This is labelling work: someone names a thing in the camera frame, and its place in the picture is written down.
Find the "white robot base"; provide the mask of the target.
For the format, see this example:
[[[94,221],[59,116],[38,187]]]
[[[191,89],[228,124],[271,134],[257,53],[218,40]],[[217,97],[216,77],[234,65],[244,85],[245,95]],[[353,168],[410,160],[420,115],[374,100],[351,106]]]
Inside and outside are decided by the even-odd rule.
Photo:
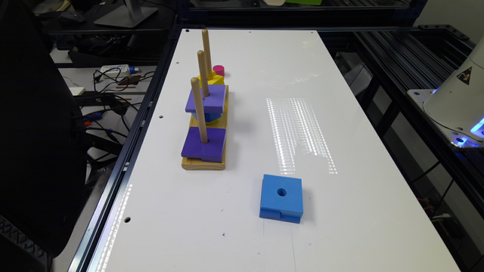
[[[457,148],[483,147],[483,42],[436,89],[407,95]]]

